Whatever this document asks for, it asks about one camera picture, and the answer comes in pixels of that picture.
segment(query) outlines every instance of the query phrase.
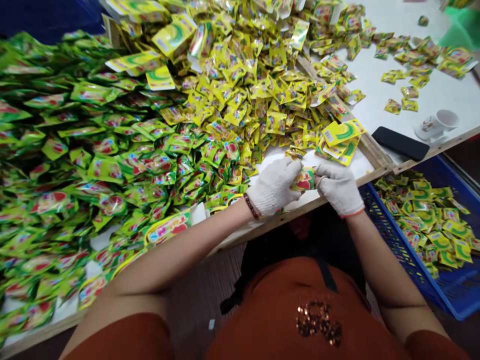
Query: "black smartphone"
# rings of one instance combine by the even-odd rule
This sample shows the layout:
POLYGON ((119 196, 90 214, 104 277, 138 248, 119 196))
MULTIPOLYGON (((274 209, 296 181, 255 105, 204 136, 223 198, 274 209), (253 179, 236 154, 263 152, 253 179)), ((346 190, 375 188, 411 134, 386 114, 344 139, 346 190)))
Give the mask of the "black smartphone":
POLYGON ((377 143, 387 149, 405 155, 415 161, 423 160, 430 150, 430 146, 427 144, 383 126, 380 126, 371 136, 377 143))

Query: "cup handle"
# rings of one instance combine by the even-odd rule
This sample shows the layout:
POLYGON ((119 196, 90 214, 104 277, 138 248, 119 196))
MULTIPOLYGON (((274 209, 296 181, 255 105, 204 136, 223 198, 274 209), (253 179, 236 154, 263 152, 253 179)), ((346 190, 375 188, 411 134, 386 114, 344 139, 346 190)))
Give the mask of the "cup handle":
POLYGON ((446 133, 446 131, 445 131, 445 130, 442 130, 442 132, 441 132, 439 135, 437 135, 436 137, 433 137, 433 136, 432 136, 432 137, 430 138, 430 142, 431 142, 431 143, 434 143, 434 142, 440 140, 441 138, 443 138, 443 137, 445 136, 445 133, 446 133))

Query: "woman's left hand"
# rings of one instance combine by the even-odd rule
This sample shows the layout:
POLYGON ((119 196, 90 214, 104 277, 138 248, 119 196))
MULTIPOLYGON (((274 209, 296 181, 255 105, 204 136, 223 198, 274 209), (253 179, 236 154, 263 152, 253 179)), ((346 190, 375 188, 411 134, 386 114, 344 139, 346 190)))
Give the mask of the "woman's left hand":
POLYGON ((290 190, 290 185, 301 169, 300 160, 284 157, 275 160, 260 173, 255 185, 250 186, 246 193, 261 215, 273 215, 300 198, 301 193, 290 190))

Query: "blue plastic basket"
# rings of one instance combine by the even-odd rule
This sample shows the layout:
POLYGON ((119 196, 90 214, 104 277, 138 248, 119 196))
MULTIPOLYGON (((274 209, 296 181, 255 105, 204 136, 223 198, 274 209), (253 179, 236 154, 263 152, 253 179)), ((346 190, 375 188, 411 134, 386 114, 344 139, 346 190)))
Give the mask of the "blue plastic basket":
POLYGON ((98 0, 0 0, 0 6, 0 33, 7 37, 27 32, 51 45, 78 29, 93 35, 105 32, 98 0))
MULTIPOLYGON (((415 166, 424 173, 434 188, 450 187, 454 198, 468 210, 470 215, 461 218, 472 227, 480 238, 480 197, 440 157, 433 157, 415 166)), ((381 236, 395 254, 423 296, 457 320, 464 320, 480 309, 480 258, 473 256, 473 263, 453 271, 440 271, 434 280, 422 261, 403 235, 397 223, 379 198, 373 185, 360 188, 366 211, 378 228, 381 236)))

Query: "person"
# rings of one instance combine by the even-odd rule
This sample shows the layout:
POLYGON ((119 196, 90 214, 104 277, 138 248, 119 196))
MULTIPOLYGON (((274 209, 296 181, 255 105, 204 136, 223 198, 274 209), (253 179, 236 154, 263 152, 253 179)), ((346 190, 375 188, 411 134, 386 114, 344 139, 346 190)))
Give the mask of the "person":
MULTIPOLYGON (((173 359, 167 290, 235 230, 298 200, 300 193, 289 187, 301 168, 299 160, 274 161, 246 197, 129 265, 102 290, 60 358, 173 359)), ((365 212, 353 174, 322 161, 315 175, 316 188, 337 220, 322 210, 320 218, 312 215, 308 241, 282 240, 283 231, 248 243, 236 294, 224 301, 222 311, 240 306, 206 358, 468 359, 365 212), (276 251, 277 240, 282 251, 276 251), (350 259, 348 242, 358 266, 352 267, 355 260, 338 261, 346 268, 342 271, 327 264, 328 253, 335 254, 334 261, 350 259), (330 244, 329 251, 312 244, 330 244), (365 279, 386 326, 370 313, 365 279)))

